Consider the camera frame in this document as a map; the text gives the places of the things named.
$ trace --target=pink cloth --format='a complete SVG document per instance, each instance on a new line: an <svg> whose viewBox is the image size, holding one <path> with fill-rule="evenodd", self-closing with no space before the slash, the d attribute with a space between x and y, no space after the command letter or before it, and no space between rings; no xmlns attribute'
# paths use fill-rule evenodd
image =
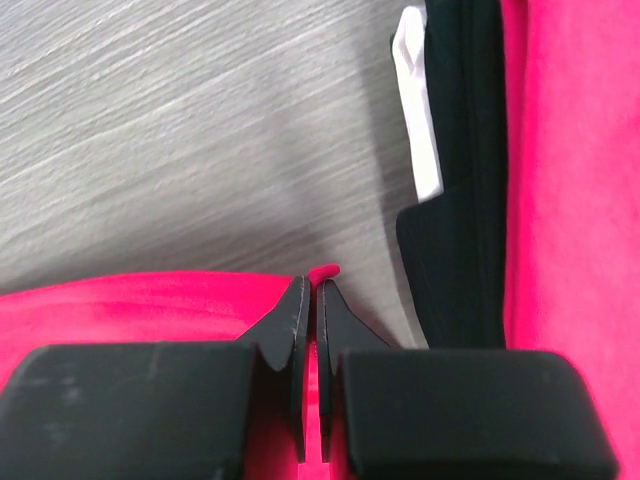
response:
<svg viewBox="0 0 640 480"><path fill-rule="evenodd" d="M640 3L502 7L507 342L576 365L640 478Z"/></svg>

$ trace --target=gray wood grain table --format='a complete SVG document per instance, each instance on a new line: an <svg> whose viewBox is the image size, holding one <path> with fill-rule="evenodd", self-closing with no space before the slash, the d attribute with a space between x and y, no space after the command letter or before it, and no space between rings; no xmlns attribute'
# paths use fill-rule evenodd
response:
<svg viewBox="0 0 640 480"><path fill-rule="evenodd" d="M424 345L389 0L0 0L0 292L118 272L338 262Z"/></svg>

